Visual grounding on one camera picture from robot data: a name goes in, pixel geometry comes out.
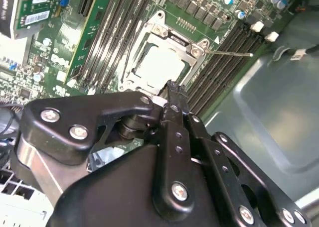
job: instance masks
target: black ram slot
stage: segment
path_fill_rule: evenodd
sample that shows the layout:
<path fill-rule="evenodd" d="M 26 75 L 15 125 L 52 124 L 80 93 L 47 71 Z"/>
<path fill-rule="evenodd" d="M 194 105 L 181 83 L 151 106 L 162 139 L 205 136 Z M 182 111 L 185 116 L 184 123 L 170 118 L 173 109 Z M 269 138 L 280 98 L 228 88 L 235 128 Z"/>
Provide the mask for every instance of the black ram slot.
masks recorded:
<path fill-rule="evenodd" d="M 258 36 L 250 38 L 248 41 L 249 48 L 248 50 L 246 49 L 246 51 L 254 53 L 260 48 L 262 43 L 262 39 L 260 39 Z M 223 72 L 218 81 L 214 82 L 214 84 L 210 86 L 209 93 L 198 102 L 198 105 L 194 107 L 195 113 L 197 115 L 201 116 L 207 112 L 207 110 L 214 104 L 218 97 L 229 88 L 234 78 L 236 78 L 238 73 L 248 61 L 249 58 L 237 57 L 233 62 L 231 62 L 229 68 Z"/>
<path fill-rule="evenodd" d="M 238 23 L 227 36 L 227 38 L 223 41 L 218 50 L 229 51 L 229 49 L 232 47 L 232 42 L 236 41 L 243 31 L 244 30 L 242 28 L 242 24 Z M 206 74 L 211 70 L 212 65 L 216 65 L 221 58 L 221 55 L 213 55 L 211 57 L 208 64 L 205 66 L 204 70 L 199 74 L 192 86 L 188 89 L 187 93 L 189 99 L 196 93 L 198 86 L 200 86 L 201 83 L 204 82 Z"/>
<path fill-rule="evenodd" d="M 242 35 L 238 38 L 235 45 L 232 45 L 231 51 L 232 52 L 241 52 L 242 50 L 247 51 L 247 35 Z M 206 94 L 206 92 L 210 89 L 210 86 L 214 82 L 218 82 L 218 77 L 220 73 L 227 67 L 231 68 L 230 62 L 237 59 L 237 56 L 228 56 L 228 55 L 221 55 L 222 59 L 219 63 L 214 64 L 212 67 L 212 71 L 210 71 L 205 77 L 206 79 L 201 85 L 198 87 L 196 95 L 192 96 L 189 99 L 189 107 L 192 110 L 195 105 L 197 105 L 198 100 Z"/>
<path fill-rule="evenodd" d="M 82 14 L 84 17 L 87 17 L 92 6 L 93 0 L 80 0 L 78 7 L 78 13 Z"/>

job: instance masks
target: pcie slot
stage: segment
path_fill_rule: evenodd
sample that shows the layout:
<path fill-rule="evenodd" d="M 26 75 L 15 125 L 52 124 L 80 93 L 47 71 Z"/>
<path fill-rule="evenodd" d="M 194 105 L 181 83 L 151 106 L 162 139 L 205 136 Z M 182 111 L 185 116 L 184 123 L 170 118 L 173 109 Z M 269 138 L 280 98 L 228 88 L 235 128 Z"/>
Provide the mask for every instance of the pcie slot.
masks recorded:
<path fill-rule="evenodd" d="M 244 32 L 242 25 L 237 24 L 231 33 L 227 36 L 227 38 L 223 41 L 221 46 L 219 47 L 219 51 L 229 51 L 229 49 L 232 47 L 232 44 L 237 40 L 237 38 Z M 216 67 L 218 62 L 222 59 L 222 55 L 213 55 L 211 59 L 209 60 L 208 64 L 204 67 L 204 69 L 201 71 L 199 76 L 196 78 L 192 86 L 188 89 L 188 99 L 191 99 L 194 94 L 197 91 L 197 87 L 201 86 L 201 84 L 206 80 L 207 78 L 207 72 L 212 71 L 212 66 Z"/>
<path fill-rule="evenodd" d="M 253 48 L 251 49 L 251 52 L 255 52 L 260 47 L 260 43 L 255 43 Z M 227 78 L 224 80 L 224 82 L 220 83 L 212 92 L 211 98 L 205 102 L 205 105 L 200 107 L 200 109 L 197 111 L 197 114 L 202 116 L 204 115 L 207 110 L 214 104 L 214 102 L 217 100 L 217 98 L 224 92 L 225 89 L 227 89 L 233 80 L 236 78 L 238 73 L 240 72 L 241 68 L 244 67 L 247 63 L 247 59 L 241 58 L 240 62 L 238 63 L 236 69 L 231 72 Z"/>
<path fill-rule="evenodd" d="M 82 14 L 84 17 L 87 17 L 92 6 L 93 0 L 80 0 L 78 7 L 78 13 Z"/>
<path fill-rule="evenodd" d="M 131 45 L 131 44 L 134 44 L 135 42 L 135 39 L 136 39 L 136 36 L 135 36 L 135 32 L 136 34 L 139 34 L 141 29 L 143 28 L 143 23 L 140 25 L 140 28 L 138 31 L 136 31 L 136 27 L 141 19 L 141 16 L 143 15 L 147 5 L 149 4 L 150 0 L 144 0 L 143 1 L 143 4 L 142 4 L 142 7 L 136 17 L 136 19 L 134 20 L 134 23 L 132 25 L 132 29 L 130 30 L 130 32 L 128 33 L 127 37 L 128 39 L 126 39 L 124 41 L 124 44 L 120 47 L 119 51 L 117 52 L 116 54 L 116 57 L 115 57 L 115 60 L 110 68 L 110 71 L 108 72 L 108 77 L 107 79 L 105 80 L 104 83 L 102 83 L 102 85 L 104 86 L 104 89 L 107 88 L 107 86 L 109 85 L 110 81 L 112 80 L 113 76 L 114 76 L 114 73 L 115 73 L 115 70 L 120 62 L 120 60 L 123 58 L 123 55 L 125 53 L 125 50 L 127 49 L 128 45 Z"/>
<path fill-rule="evenodd" d="M 124 6 L 126 4 L 127 0 L 119 0 L 119 3 L 116 6 L 116 9 L 114 13 L 111 14 L 111 17 L 109 18 L 109 22 L 107 22 L 106 27 L 104 27 L 104 34 L 101 39 L 101 43 L 98 47 L 92 46 L 92 49 L 97 49 L 96 51 L 93 52 L 96 53 L 96 55 L 93 57 L 92 60 L 90 60 L 91 57 L 88 57 L 88 61 L 85 62 L 84 69 L 87 66 L 91 66 L 90 73 L 88 74 L 87 77 L 87 82 L 90 84 L 93 84 L 97 80 L 97 73 L 99 72 L 99 62 L 103 58 L 103 54 L 105 53 L 105 50 L 108 49 L 107 44 L 109 43 L 110 39 L 113 38 L 115 35 L 112 35 L 114 30 L 118 30 L 120 27 L 116 28 L 116 25 L 118 24 L 119 20 L 121 19 L 121 16 L 124 13 Z"/>
<path fill-rule="evenodd" d="M 241 35 L 239 37 L 239 39 L 236 40 L 235 45 L 231 46 L 231 51 L 232 52 L 240 52 L 240 50 L 245 50 L 242 49 L 242 47 L 244 46 L 244 48 L 246 48 L 248 36 L 247 35 Z M 197 91 L 196 91 L 196 95 L 194 94 L 192 97 L 189 97 L 189 103 L 193 103 L 193 105 L 189 105 L 190 109 L 192 110 L 194 108 L 194 106 L 197 104 L 196 101 L 194 100 L 201 100 L 201 98 L 205 95 L 205 93 L 207 92 L 207 90 L 210 88 L 210 84 L 215 82 L 215 80 L 218 79 L 219 74 L 226 68 L 228 67 L 228 64 L 232 61 L 232 60 L 236 60 L 235 56 L 227 56 L 227 55 L 221 55 L 221 59 L 218 63 L 215 63 L 212 66 L 212 69 L 206 74 L 206 78 L 205 80 L 203 80 L 200 84 L 200 86 L 198 86 Z"/>
<path fill-rule="evenodd" d="M 102 79 L 100 79 L 100 85 L 99 85 L 99 88 L 100 87 L 104 87 L 105 89 L 107 88 L 108 84 L 110 83 L 114 73 L 115 73 L 115 70 L 117 68 L 117 65 L 118 65 L 118 62 L 120 61 L 120 59 L 122 58 L 126 48 L 127 48 L 127 45 L 129 43 L 129 39 L 130 38 L 134 38 L 134 34 L 136 32 L 136 28 L 137 28 L 137 25 L 140 21 L 140 18 L 141 16 L 143 15 L 143 13 L 145 12 L 145 9 L 147 7 L 147 5 L 149 4 L 150 0 L 136 0 L 136 4 L 133 6 L 133 7 L 138 7 L 137 9 L 135 9 L 134 13 L 136 14 L 134 18 L 132 18 L 132 22 L 131 22 L 131 28 L 128 30 L 128 32 L 126 32 L 124 34 L 124 38 L 123 38 L 123 41 L 121 46 L 119 47 L 118 49 L 118 52 L 115 56 L 115 59 L 114 59 L 114 62 L 113 62 L 113 65 L 111 66 L 110 70 L 105 73 L 106 71 L 106 68 L 108 67 L 109 65 L 109 62 L 110 62 L 110 58 L 111 58 L 111 55 L 109 57 L 108 60 L 106 60 L 103 64 L 103 67 L 104 67 L 104 76 Z"/>
<path fill-rule="evenodd" d="M 262 42 L 259 36 L 249 37 L 239 52 L 255 52 L 261 44 Z M 193 107 L 192 111 L 198 115 L 203 115 L 214 101 L 216 101 L 224 89 L 229 86 L 248 60 L 249 59 L 246 57 L 235 57 L 232 59 L 232 61 L 227 65 L 227 68 L 221 73 L 218 80 L 208 84 L 209 88 L 205 95 L 202 96 L 201 99 L 195 100 L 197 103 Z"/>

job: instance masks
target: green circuit board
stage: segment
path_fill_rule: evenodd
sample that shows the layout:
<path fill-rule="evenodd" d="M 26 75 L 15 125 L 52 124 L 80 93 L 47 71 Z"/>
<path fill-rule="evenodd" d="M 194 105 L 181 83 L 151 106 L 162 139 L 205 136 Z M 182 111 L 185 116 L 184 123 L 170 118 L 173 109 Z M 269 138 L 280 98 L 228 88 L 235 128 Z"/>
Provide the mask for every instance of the green circuit board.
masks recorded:
<path fill-rule="evenodd" d="M 56 2 L 38 5 L 40 9 L 49 6 L 50 16 L 53 14 L 55 17 L 48 19 L 41 32 L 29 38 L 30 46 L 27 45 L 25 52 L 26 62 L 17 65 L 14 70 L 8 70 L 6 66 L 0 65 L 0 89 L 3 102 L 25 104 L 39 98 L 95 93 L 72 76 L 75 69 L 81 66 L 81 62 L 86 60 L 94 36 L 104 27 L 102 20 L 109 0 L 94 0 L 87 16 L 78 12 L 80 1 L 70 0 L 69 5 L 64 8 L 55 8 Z M 191 2 L 196 2 L 197 5 L 194 12 L 187 10 Z M 112 6 L 115 10 L 117 3 L 113 2 Z M 37 12 L 38 8 L 33 5 L 28 10 Z M 123 6 L 124 11 L 128 8 L 128 5 Z M 205 16 L 212 15 L 212 20 L 205 20 L 197 14 L 197 10 L 201 8 L 205 10 Z M 180 3 L 180 0 L 150 0 L 140 19 L 147 22 L 157 11 L 163 10 L 166 15 L 165 23 L 172 30 L 193 42 L 207 38 L 210 41 L 209 49 L 214 50 L 220 46 L 223 38 L 238 21 L 236 10 L 243 10 L 247 15 L 258 12 L 260 20 L 268 22 L 280 32 L 294 16 L 288 8 L 289 6 L 284 10 L 278 10 L 267 0 L 234 0 L 232 5 L 224 4 L 223 0 L 187 0 L 187 5 Z M 23 10 L 20 13 L 21 17 L 26 15 L 25 12 L 27 11 Z M 217 20 L 221 24 L 214 26 Z M 3 62 L 12 62 L 6 57 L 0 57 L 0 59 Z M 116 92 L 117 84 L 117 79 L 112 79 L 110 85 L 102 91 Z"/>

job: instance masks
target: gray metal panel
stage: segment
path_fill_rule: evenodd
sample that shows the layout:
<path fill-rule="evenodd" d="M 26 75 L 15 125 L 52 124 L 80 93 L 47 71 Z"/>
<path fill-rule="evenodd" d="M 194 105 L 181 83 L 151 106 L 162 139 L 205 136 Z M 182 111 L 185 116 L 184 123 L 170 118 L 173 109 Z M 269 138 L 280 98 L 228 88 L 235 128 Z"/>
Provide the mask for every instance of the gray metal panel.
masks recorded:
<path fill-rule="evenodd" d="M 297 200 L 319 186 L 319 60 L 260 58 L 206 125 L 225 132 Z"/>

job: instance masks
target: motherboard component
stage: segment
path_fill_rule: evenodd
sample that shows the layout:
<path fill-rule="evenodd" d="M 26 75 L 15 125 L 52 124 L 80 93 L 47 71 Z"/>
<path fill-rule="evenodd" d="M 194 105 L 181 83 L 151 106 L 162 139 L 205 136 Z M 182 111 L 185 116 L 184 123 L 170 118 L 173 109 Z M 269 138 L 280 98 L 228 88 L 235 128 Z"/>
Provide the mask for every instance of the motherboard component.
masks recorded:
<path fill-rule="evenodd" d="M 0 32 L 12 39 L 31 36 L 44 28 L 60 0 L 0 0 Z"/>

